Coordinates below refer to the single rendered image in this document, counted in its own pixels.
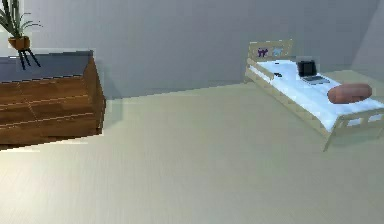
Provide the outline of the orange round pillow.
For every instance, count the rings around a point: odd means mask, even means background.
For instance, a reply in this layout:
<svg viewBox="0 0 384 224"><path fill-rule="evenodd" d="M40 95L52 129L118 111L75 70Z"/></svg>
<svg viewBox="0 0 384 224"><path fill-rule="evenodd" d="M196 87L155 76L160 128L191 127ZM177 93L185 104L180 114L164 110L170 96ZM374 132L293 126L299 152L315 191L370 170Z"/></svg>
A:
<svg viewBox="0 0 384 224"><path fill-rule="evenodd" d="M328 100L333 104L350 104L363 101L372 95L372 88L366 83L347 83L331 88Z"/></svg>

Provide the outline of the black laptop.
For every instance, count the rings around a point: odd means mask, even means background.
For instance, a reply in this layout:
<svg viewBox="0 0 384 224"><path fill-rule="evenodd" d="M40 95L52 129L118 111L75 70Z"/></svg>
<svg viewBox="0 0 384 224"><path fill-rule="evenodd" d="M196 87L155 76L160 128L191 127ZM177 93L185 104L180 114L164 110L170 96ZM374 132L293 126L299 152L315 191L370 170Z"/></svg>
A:
<svg viewBox="0 0 384 224"><path fill-rule="evenodd" d="M314 60L298 61L298 76L310 85L329 83L329 80L323 78L317 73L317 67Z"/></svg>

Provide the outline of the green potted house plant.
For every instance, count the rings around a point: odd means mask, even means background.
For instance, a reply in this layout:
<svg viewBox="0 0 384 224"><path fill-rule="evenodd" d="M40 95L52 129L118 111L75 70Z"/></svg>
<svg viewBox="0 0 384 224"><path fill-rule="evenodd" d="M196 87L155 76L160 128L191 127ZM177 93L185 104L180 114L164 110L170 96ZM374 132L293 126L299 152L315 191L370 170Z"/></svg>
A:
<svg viewBox="0 0 384 224"><path fill-rule="evenodd" d="M22 69L26 69L25 65L31 65L28 55L40 67L39 61L31 50L31 40L25 35L24 31L28 27L41 27L41 24L32 20L22 21L26 15L29 15L29 12L20 13L19 0L0 0L0 2L2 3L0 25L10 34L8 43L18 52Z"/></svg>

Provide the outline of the pale wooden bed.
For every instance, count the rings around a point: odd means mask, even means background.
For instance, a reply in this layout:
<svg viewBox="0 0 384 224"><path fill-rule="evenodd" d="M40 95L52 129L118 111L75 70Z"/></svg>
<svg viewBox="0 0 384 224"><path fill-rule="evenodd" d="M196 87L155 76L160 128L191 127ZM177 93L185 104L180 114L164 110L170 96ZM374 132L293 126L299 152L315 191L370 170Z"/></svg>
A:
<svg viewBox="0 0 384 224"><path fill-rule="evenodd" d="M384 134L384 104L367 98L350 104L333 104L327 92L337 81L310 85L298 76L293 41L251 42L248 45L245 82L254 82L326 138L325 147L339 136L375 130Z"/></svg>

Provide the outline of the brown wooden chest of drawers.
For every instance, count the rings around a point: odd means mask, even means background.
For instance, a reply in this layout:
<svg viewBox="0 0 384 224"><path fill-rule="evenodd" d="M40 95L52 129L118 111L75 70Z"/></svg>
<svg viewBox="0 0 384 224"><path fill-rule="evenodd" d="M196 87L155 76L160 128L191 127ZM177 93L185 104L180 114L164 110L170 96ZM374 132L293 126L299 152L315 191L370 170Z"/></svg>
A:
<svg viewBox="0 0 384 224"><path fill-rule="evenodd" d="M0 58L0 150L99 135L106 99L91 50Z"/></svg>

